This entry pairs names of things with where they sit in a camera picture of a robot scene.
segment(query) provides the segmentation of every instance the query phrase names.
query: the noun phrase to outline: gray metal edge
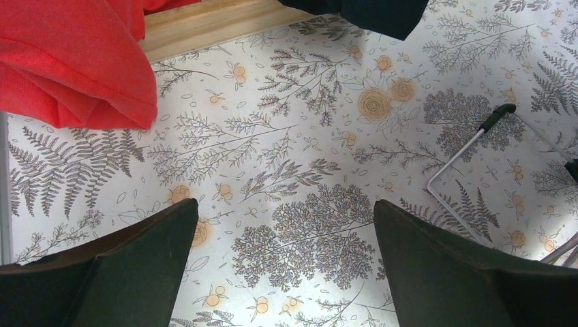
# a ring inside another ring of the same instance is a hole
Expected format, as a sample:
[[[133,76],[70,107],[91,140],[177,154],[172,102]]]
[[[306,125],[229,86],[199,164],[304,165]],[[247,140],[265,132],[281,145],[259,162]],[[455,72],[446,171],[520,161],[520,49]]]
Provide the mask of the gray metal edge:
[[[0,112],[0,264],[9,264],[12,261],[11,220],[8,115]]]

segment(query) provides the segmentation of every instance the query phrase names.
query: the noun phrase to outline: wooden board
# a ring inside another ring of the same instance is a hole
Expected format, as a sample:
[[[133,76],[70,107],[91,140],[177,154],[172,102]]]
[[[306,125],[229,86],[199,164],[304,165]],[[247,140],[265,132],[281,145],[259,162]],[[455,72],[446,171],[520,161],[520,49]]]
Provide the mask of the wooden board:
[[[206,0],[145,16],[140,47],[156,62],[309,17],[277,0]]]

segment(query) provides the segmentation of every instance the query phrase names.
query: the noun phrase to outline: black fabric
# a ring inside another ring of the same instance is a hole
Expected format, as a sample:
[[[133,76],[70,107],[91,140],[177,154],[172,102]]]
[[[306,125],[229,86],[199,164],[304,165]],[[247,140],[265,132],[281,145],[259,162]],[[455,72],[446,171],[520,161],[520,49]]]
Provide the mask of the black fabric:
[[[577,325],[578,270],[486,248],[385,200],[374,212],[401,327]]]
[[[310,14],[340,14],[359,26],[405,40],[419,24],[428,0],[279,0]]]
[[[118,232],[0,266],[0,327],[167,327],[198,221],[184,200]]]

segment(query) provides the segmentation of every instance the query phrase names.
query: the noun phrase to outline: red fabric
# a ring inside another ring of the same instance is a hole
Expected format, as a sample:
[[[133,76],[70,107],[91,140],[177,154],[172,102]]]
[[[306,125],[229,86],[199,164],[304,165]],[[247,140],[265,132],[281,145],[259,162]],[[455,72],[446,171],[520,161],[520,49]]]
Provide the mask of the red fabric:
[[[0,0],[0,110],[55,127],[150,128],[142,0]]]
[[[201,2],[201,0],[144,0],[143,2],[144,14],[149,15]]]

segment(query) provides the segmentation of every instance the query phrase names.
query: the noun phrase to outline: botanical print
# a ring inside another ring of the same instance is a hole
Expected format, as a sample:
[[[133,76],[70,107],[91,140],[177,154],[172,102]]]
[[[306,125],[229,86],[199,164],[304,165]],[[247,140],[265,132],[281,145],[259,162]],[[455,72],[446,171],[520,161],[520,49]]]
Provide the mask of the botanical print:
[[[405,41],[326,15],[195,50],[152,65],[150,130],[10,115],[13,260],[194,198],[169,326],[397,326],[375,201],[471,238],[425,186],[502,104],[578,157],[577,7],[431,0]],[[564,164],[506,114],[434,186],[490,247],[539,260],[578,230]]]

